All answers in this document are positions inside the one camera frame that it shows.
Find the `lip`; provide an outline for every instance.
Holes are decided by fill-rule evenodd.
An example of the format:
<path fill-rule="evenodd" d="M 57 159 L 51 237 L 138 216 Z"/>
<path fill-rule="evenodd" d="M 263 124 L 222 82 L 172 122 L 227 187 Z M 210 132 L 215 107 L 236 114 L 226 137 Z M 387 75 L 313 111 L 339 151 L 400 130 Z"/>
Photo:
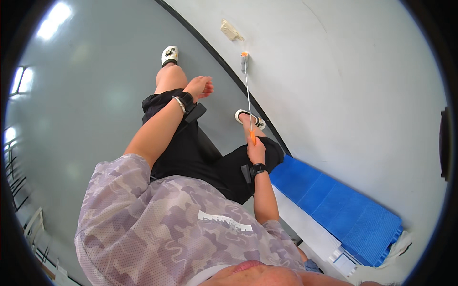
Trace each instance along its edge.
<path fill-rule="evenodd" d="M 259 265 L 265 265 L 264 263 L 262 263 L 261 261 L 257 261 L 257 260 L 247 260 L 247 261 L 244 261 L 242 263 L 240 263 L 239 265 L 237 265 L 237 267 L 234 269 L 234 271 L 232 271 L 232 274 L 235 274 L 239 271 L 242 271 L 242 270 L 247 270 L 247 269 L 250 269 L 251 267 L 255 267 L 255 266 L 259 266 Z"/>

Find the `hand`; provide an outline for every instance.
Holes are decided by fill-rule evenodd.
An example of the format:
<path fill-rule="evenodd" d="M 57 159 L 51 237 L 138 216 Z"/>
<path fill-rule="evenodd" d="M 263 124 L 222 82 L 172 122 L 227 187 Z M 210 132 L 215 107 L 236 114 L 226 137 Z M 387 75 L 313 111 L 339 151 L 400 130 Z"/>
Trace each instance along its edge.
<path fill-rule="evenodd" d="M 250 159 L 251 163 L 253 165 L 257 163 L 265 163 L 265 156 L 266 156 L 266 148 L 264 147 L 264 144 L 259 140 L 259 137 L 256 138 L 256 145 L 253 144 L 253 140 L 251 140 L 251 137 L 248 137 L 246 139 L 246 142 L 248 143 L 248 147 L 246 148 L 246 153 L 248 154 L 248 158 Z"/>
<path fill-rule="evenodd" d="M 183 90 L 189 92 L 194 98 L 194 103 L 199 98 L 204 98 L 213 92 L 213 84 L 211 76 L 198 76 L 193 78 Z"/>

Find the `camouflage t-shirt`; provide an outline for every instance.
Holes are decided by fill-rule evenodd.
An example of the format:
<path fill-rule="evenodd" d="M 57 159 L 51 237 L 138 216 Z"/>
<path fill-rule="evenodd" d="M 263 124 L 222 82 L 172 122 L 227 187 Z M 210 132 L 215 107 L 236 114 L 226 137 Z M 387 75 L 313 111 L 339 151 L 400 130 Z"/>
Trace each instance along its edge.
<path fill-rule="evenodd" d="M 304 270 L 278 221 L 259 224 L 199 179 L 150 183 L 148 163 L 135 154 L 95 167 L 75 246 L 94 286 L 185 285 L 204 269 L 252 259 Z"/>

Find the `silver bracelet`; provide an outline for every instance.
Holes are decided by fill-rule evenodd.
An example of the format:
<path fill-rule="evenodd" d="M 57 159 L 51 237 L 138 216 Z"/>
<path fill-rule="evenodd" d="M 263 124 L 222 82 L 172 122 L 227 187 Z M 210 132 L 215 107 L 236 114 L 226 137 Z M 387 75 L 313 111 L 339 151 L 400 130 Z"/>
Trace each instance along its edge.
<path fill-rule="evenodd" d="M 174 99 L 176 99 L 176 101 L 178 101 L 178 103 L 180 104 L 181 110 L 183 110 L 183 114 L 186 114 L 185 106 L 181 102 L 180 98 L 179 97 L 172 97 L 172 98 L 174 98 Z"/>

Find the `beige tape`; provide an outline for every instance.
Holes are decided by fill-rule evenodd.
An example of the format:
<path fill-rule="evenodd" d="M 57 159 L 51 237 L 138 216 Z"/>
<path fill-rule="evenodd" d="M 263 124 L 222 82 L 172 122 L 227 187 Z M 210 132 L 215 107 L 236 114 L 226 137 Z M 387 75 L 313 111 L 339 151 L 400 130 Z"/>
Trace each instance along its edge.
<path fill-rule="evenodd" d="M 239 39 L 245 41 L 245 39 L 239 34 L 239 32 L 231 25 L 226 19 L 221 20 L 221 31 L 228 37 L 229 40 L 234 41 Z"/>

